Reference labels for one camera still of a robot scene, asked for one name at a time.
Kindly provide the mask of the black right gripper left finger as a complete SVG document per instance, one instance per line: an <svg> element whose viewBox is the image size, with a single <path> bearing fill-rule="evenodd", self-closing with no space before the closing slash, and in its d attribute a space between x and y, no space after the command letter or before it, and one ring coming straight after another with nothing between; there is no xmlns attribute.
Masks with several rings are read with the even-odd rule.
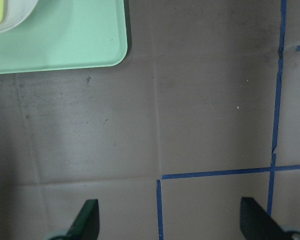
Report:
<svg viewBox="0 0 300 240"><path fill-rule="evenodd" d="M100 233L98 199L88 199L83 204L72 225L65 233L52 234L48 240L97 240Z"/></svg>

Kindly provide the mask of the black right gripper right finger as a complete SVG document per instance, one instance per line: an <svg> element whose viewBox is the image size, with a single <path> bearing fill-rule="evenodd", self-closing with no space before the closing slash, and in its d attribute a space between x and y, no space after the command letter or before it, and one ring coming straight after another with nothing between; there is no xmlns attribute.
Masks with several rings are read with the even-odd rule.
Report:
<svg viewBox="0 0 300 240"><path fill-rule="evenodd" d="M282 229L252 197L240 200L239 227L246 240L300 240L300 231Z"/></svg>

